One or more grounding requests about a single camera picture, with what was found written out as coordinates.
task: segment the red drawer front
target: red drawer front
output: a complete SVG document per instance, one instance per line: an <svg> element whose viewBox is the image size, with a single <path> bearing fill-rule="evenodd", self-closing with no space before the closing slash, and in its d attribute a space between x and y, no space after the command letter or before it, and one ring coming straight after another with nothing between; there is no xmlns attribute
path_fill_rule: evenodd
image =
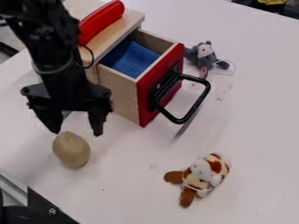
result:
<svg viewBox="0 0 299 224"><path fill-rule="evenodd" d="M151 88L179 62L179 72L183 72L184 64L184 45L178 44L172 49L159 63L157 63L150 71L148 71L142 79L137 82L138 109L139 109L139 124L145 127L153 120L158 111L149 112L149 91ZM161 104L163 106L172 99L174 94L182 87L182 83L178 83L167 96L164 97Z"/></svg>

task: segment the table surface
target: table surface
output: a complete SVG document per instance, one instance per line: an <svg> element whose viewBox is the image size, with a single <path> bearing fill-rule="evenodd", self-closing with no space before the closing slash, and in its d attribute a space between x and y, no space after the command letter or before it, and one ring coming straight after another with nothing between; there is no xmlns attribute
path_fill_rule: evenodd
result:
<svg viewBox="0 0 299 224"><path fill-rule="evenodd" d="M123 2L145 12L145 30L187 46L211 40L219 58L236 64L235 75L209 76L212 92L185 131L162 115L143 129L112 114L95 138L87 115L72 113L63 130L85 137L93 150L91 161L74 171L53 155L55 135L18 92L37 82L21 52L0 66L0 167L85 224L297 219L299 22L220 0ZM198 74L188 63L184 71ZM168 109L183 114L199 90L185 84ZM209 197L182 209L180 188L163 175L209 151L230 158L232 172Z"/></svg>

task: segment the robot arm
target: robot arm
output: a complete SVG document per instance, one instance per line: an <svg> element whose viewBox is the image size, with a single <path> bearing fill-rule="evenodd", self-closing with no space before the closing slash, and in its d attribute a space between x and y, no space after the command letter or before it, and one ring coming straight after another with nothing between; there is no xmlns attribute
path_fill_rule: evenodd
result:
<svg viewBox="0 0 299 224"><path fill-rule="evenodd" d="M43 83L23 87L38 119L58 134L62 111L86 111L94 135L112 112L111 91L89 83L77 47L79 20L60 0L0 0L0 16L23 41Z"/></svg>

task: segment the round toy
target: round toy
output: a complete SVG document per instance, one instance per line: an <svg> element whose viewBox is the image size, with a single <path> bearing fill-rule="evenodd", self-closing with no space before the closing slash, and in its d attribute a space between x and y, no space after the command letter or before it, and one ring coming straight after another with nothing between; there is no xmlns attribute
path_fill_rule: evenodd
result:
<svg viewBox="0 0 299 224"><path fill-rule="evenodd" d="M183 187L180 205L189 207L197 195L203 198L219 185L228 175L230 167L229 162L212 153L198 157L190 167L182 171L167 172L164 180Z"/></svg>
<svg viewBox="0 0 299 224"><path fill-rule="evenodd" d="M70 131L62 132L53 142L53 151L70 168L80 168L90 159L90 147L82 137Z"/></svg>

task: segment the plush toy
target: plush toy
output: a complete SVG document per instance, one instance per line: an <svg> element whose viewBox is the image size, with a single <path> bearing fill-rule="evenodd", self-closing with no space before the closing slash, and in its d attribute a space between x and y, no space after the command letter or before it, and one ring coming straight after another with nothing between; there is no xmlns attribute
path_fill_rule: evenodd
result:
<svg viewBox="0 0 299 224"><path fill-rule="evenodd" d="M164 175L164 180L172 184L180 184L180 205L188 207L198 195L203 198L226 178L230 171L230 163L220 155L212 153L198 157L190 167L182 171L170 171Z"/></svg>
<svg viewBox="0 0 299 224"><path fill-rule="evenodd" d="M216 65L221 69L227 70L230 66L224 60L217 59L216 53L212 49L211 41L206 41L205 43L201 42L198 45L194 45L192 49L185 47L184 57L191 63L197 65L200 69L202 67L212 69L214 65Z"/></svg>

